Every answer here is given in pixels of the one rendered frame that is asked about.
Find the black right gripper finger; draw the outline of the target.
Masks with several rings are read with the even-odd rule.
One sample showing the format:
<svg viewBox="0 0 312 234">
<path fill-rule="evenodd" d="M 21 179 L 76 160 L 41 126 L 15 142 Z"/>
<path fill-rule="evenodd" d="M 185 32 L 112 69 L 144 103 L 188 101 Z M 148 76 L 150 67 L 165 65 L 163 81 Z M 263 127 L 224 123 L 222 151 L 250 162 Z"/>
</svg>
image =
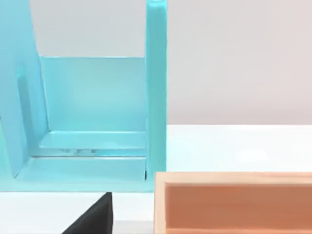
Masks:
<svg viewBox="0 0 312 234">
<path fill-rule="evenodd" d="M 106 192 L 61 234 L 113 234 L 113 197 Z"/>
</svg>

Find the light blue rack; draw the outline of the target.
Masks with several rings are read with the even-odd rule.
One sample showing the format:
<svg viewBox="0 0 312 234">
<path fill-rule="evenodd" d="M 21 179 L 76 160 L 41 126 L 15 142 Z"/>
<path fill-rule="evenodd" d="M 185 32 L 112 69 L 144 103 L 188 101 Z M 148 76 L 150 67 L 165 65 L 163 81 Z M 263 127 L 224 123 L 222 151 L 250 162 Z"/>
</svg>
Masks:
<svg viewBox="0 0 312 234">
<path fill-rule="evenodd" d="M 145 54 L 38 54 L 29 0 L 0 0 L 0 192 L 154 191 L 166 170 L 167 2 Z"/>
</svg>

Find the shallow salmon-coloured box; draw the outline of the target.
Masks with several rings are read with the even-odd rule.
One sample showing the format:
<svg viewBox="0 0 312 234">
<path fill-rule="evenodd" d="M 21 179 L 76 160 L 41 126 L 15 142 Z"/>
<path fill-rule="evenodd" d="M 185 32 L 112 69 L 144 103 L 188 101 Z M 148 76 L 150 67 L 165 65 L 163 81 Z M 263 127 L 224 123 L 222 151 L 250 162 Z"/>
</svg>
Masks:
<svg viewBox="0 0 312 234">
<path fill-rule="evenodd" d="M 158 172 L 153 234 L 312 234 L 312 172 Z"/>
</svg>

